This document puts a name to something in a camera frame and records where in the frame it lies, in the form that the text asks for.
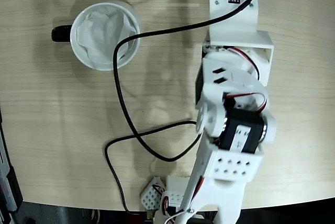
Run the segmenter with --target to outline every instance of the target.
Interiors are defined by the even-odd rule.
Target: black cable
[[[117,69],[117,53],[119,51],[119,49],[121,48],[121,46],[129,41],[138,39],[138,38],[144,38],[144,37],[151,37],[151,36],[158,36],[158,35],[164,35],[164,34],[170,34],[170,33],[176,33],[176,32],[181,32],[181,31],[185,31],[185,30],[191,30],[191,29],[197,29],[197,28],[201,28],[201,27],[206,27],[215,23],[219,23],[221,21],[227,20],[233,16],[235,16],[236,14],[238,14],[239,12],[241,12],[242,10],[244,10],[246,7],[248,7],[251,2],[253,0],[246,0],[244,3],[242,3],[239,7],[237,7],[235,10],[233,10],[232,12],[223,15],[221,17],[218,18],[214,18],[212,20],[208,20],[208,21],[203,21],[201,23],[197,23],[197,24],[192,24],[192,25],[187,25],[187,26],[182,26],[182,27],[177,27],[177,28],[171,28],[171,29],[164,29],[164,30],[158,30],[158,31],[152,31],[152,32],[145,32],[145,33],[141,33],[141,34],[137,34],[137,35],[133,35],[130,36],[124,40],[122,40],[121,42],[118,43],[118,45],[116,45],[115,50],[114,50],[114,54],[113,54],[113,69],[114,69],[114,80],[115,80],[115,87],[116,87],[116,91],[117,91],[117,95],[119,98],[119,102],[120,102],[120,106],[122,108],[122,111],[124,113],[124,116],[126,118],[126,121],[132,131],[132,133],[134,134],[134,137],[137,138],[137,140],[141,143],[141,145],[148,151],[150,152],[153,156],[155,156],[156,158],[162,160],[162,161],[166,161],[166,162],[173,162],[176,161],[176,157],[175,158],[167,158],[164,157],[162,155],[160,155],[159,153],[155,152],[154,150],[152,150],[141,138],[141,135],[137,132],[133,122],[131,121],[130,115],[128,113],[123,95],[122,95],[122,90],[121,90],[121,86],[120,86],[120,80],[119,80],[119,74],[118,74],[118,69]]]
[[[177,122],[177,123],[173,123],[173,124],[170,124],[168,126],[164,126],[164,127],[160,127],[158,129],[154,129],[154,130],[151,130],[151,131],[146,131],[146,132],[143,132],[143,133],[140,133],[139,135],[140,136],[146,136],[146,135],[150,135],[150,134],[154,134],[154,133],[157,133],[157,132],[160,132],[160,131],[164,131],[164,130],[167,130],[167,129],[170,129],[170,128],[173,128],[173,127],[176,127],[176,126],[182,126],[182,125],[195,125],[196,122],[194,121],[182,121],[182,122]],[[108,142],[105,146],[105,158],[106,158],[106,161],[107,161],[107,164],[111,170],[111,173],[113,174],[114,178],[115,178],[115,181],[117,183],[117,186],[119,188],[119,191],[120,191],[120,195],[121,195],[121,201],[122,201],[122,204],[123,204],[123,207],[125,209],[125,211],[130,214],[130,215],[138,215],[139,213],[138,212],[132,212],[132,211],[129,211],[128,208],[127,208],[127,205],[126,205],[126,200],[125,200],[125,193],[124,193],[124,190],[122,188],[122,185],[121,185],[121,182],[113,168],[113,166],[111,165],[111,162],[110,162],[110,159],[109,159],[109,155],[108,155],[108,148],[112,145],[112,144],[115,144],[117,142],[120,142],[120,141],[124,141],[124,140],[128,140],[128,139],[133,139],[135,137],[135,135],[129,135],[129,136],[125,136],[125,137],[121,137],[121,138],[117,138],[115,140],[112,140],[110,142]],[[178,159],[180,159],[181,157],[183,157],[185,154],[187,154],[193,147],[194,145],[199,141],[200,139],[200,135],[198,135],[198,137],[193,141],[193,143],[187,147],[185,149],[185,151],[183,151],[181,154],[177,155],[176,157],[173,157],[173,158],[170,158],[171,160],[173,161],[176,161]]]

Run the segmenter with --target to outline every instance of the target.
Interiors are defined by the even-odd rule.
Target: tissue
[[[96,8],[85,17],[77,28],[77,41],[86,49],[90,60],[110,64],[117,43],[134,34],[136,29],[128,17],[121,10],[106,6]],[[133,42],[122,45],[118,51],[118,60],[132,45]]]

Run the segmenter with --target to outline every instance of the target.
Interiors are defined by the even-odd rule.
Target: white robotic arm
[[[210,18],[244,1],[210,0]],[[265,90],[274,47],[257,24],[258,0],[253,0],[242,12],[209,27],[195,84],[197,131],[203,134],[196,162],[186,188],[180,183],[186,178],[168,178],[155,224],[194,223],[191,218],[206,205],[218,208],[215,224],[238,220],[246,183],[263,159],[261,144],[273,142],[276,132]],[[166,212],[167,197],[176,207],[171,215]]]

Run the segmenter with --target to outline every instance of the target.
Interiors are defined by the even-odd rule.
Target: wood grain
[[[10,159],[25,201],[122,209],[103,145],[128,135],[113,75],[82,65],[51,29],[70,24],[90,4],[109,0],[0,0],[0,106]],[[208,18],[208,0],[125,0],[143,31]],[[245,208],[335,197],[335,3],[259,0],[259,29],[270,32],[275,55],[268,90],[278,121],[276,141]],[[195,118],[194,81],[206,28],[144,39],[120,70],[127,107],[141,129]],[[180,153],[195,137],[180,127],[146,137],[155,150]],[[153,158],[135,140],[109,154],[131,210],[154,175],[189,175],[196,149],[175,163]]]

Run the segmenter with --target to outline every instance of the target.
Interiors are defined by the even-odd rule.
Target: mug
[[[51,32],[51,38],[52,41],[54,42],[70,42],[72,51],[75,54],[75,56],[79,59],[79,61],[81,61],[87,67],[99,71],[112,71],[113,63],[103,64],[92,61],[88,57],[86,49],[83,46],[79,45],[77,41],[78,26],[82,24],[85,17],[89,13],[91,13],[100,6],[103,7],[112,6],[114,8],[119,9],[128,18],[129,23],[135,28],[136,33],[137,34],[141,33],[140,17],[138,13],[135,11],[135,9],[125,2],[111,1],[111,2],[93,4],[85,8],[77,15],[72,25],[62,25],[53,28]],[[118,60],[117,62],[118,69],[130,62],[130,60],[137,53],[139,46],[140,46],[140,38],[136,39],[132,44],[132,47],[128,49],[128,51]]]

